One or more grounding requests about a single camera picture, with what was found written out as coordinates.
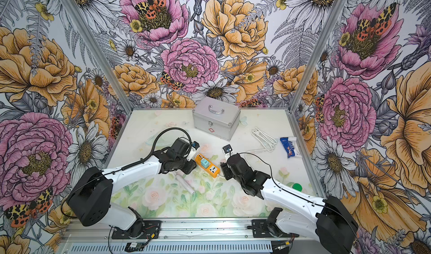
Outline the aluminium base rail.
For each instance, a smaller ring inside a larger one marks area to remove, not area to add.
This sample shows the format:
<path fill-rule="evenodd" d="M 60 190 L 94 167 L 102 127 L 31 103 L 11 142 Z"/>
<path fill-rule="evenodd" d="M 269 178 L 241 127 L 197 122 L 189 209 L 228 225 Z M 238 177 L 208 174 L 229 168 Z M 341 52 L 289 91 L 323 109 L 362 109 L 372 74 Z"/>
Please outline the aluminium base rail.
<path fill-rule="evenodd" d="M 60 254 L 124 254 L 136 246 L 138 254 L 324 254 L 309 238 L 259 236 L 253 218 L 149 219 L 139 239 L 129 239 L 105 224 L 83 227 L 73 221 L 61 239 Z"/>

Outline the clear green plastic bowl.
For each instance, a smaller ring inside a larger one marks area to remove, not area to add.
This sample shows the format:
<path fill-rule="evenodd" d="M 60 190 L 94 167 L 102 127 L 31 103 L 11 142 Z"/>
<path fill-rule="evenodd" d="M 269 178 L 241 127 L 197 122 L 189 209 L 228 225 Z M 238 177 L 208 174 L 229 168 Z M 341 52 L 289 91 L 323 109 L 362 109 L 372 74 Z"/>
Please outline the clear green plastic bowl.
<path fill-rule="evenodd" d="M 150 138 L 148 138 L 146 140 L 146 142 L 145 142 L 145 145 L 148 146 L 148 147 L 150 147 L 150 148 L 152 148 L 152 146 L 153 146 L 153 144 L 154 144 L 157 136 L 158 135 L 153 135 Z M 157 139 L 156 150 L 162 149 L 164 147 L 171 146 L 174 143 L 175 140 L 176 140 L 176 136 L 173 133 L 171 133 L 171 132 L 168 132 L 168 133 L 165 133 L 165 134 L 161 135 Z"/>

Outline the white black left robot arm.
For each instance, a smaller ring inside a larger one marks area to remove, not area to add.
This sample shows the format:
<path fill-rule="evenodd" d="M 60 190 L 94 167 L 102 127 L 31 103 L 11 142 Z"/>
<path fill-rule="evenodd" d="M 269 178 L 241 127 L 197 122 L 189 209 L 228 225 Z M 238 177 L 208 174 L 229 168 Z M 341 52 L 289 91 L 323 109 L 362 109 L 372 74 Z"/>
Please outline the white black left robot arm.
<path fill-rule="evenodd" d="M 154 139 L 150 153 L 134 163 L 86 170 L 65 201 L 73 216 L 85 227 L 103 223 L 124 232 L 129 238 L 141 237 L 146 230 L 143 218 L 133 208 L 112 203 L 111 197 L 146 177 L 177 170 L 190 174 L 197 167 L 194 157 L 200 145 L 182 128 L 179 131 L 185 137 L 177 138 L 171 146 L 156 149 L 158 140 L 171 130 L 173 128 L 163 130 Z"/>

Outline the green capped bottle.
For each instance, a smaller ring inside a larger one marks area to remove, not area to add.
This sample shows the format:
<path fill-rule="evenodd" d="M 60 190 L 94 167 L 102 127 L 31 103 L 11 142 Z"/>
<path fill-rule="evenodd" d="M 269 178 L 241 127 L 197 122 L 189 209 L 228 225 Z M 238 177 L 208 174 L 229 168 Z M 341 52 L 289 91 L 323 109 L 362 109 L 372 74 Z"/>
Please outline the green capped bottle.
<path fill-rule="evenodd" d="M 301 191 L 303 190 L 302 185 L 301 185 L 301 184 L 299 184 L 299 183 L 294 183 L 294 184 L 292 185 L 292 188 L 293 188 L 294 190 L 299 191 L 299 192 L 301 192 Z"/>

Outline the orange power strip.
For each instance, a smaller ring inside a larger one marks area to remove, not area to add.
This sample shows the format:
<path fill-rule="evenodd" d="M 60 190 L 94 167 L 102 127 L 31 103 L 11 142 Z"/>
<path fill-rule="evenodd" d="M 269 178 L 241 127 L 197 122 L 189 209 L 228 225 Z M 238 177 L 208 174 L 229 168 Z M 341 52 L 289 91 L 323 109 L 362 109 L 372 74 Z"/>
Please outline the orange power strip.
<path fill-rule="evenodd" d="M 220 174 L 220 168 L 214 165 L 210 160 L 204 157 L 202 154 L 195 156 L 195 162 L 199 167 L 206 171 L 212 178 L 217 178 Z"/>

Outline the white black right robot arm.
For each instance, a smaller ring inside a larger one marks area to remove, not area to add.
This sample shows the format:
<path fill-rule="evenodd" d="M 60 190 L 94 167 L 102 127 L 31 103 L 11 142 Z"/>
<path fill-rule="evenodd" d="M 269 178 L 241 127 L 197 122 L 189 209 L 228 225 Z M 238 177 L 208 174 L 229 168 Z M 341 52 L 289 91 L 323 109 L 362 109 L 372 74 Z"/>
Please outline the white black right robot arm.
<path fill-rule="evenodd" d="M 271 235 L 313 239 L 332 254 L 352 252 L 359 226 L 340 199 L 314 197 L 287 187 L 271 175 L 253 170 L 241 154 L 231 155 L 221 169 L 247 195 L 276 204 L 266 220 Z"/>

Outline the silver aluminium first aid case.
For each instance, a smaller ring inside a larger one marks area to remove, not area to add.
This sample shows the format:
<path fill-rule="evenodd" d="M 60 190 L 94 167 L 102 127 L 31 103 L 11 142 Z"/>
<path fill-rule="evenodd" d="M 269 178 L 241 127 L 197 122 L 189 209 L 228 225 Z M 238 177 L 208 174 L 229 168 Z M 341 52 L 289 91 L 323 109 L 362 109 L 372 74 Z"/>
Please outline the silver aluminium first aid case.
<path fill-rule="evenodd" d="M 230 141 L 239 125 L 241 110 L 227 102 L 205 97 L 192 114 L 196 129 Z"/>

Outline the blue snack packet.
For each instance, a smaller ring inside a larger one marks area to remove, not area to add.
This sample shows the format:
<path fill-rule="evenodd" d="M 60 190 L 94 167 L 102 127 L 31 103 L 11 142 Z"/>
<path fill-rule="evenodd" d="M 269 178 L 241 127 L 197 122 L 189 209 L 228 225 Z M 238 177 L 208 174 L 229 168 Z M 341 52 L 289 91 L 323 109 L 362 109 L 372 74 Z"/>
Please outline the blue snack packet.
<path fill-rule="evenodd" d="M 281 137 L 279 140 L 284 147 L 288 158 L 301 156 L 296 137 Z"/>

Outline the white electric toothbrush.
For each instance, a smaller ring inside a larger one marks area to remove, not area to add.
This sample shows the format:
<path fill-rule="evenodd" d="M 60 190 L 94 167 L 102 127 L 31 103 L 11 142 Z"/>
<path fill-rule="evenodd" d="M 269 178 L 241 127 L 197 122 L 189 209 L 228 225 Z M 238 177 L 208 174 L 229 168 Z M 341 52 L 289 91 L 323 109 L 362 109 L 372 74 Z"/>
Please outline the white electric toothbrush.
<path fill-rule="evenodd" d="M 175 172 L 175 178 L 184 187 L 184 189 L 188 191 L 188 193 L 190 193 L 191 195 L 195 193 L 195 190 L 193 189 L 193 187 L 190 184 L 188 184 L 187 181 L 185 181 L 185 179 L 177 172 Z"/>

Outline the teal USB charger plug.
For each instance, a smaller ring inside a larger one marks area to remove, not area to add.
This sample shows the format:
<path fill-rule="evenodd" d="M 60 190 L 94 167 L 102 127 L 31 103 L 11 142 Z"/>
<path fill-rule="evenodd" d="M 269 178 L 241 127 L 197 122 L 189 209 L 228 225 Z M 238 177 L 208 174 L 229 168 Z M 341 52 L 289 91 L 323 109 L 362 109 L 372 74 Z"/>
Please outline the teal USB charger plug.
<path fill-rule="evenodd" d="M 207 159 L 201 159 L 200 163 L 204 169 L 207 169 L 210 166 L 210 162 Z"/>

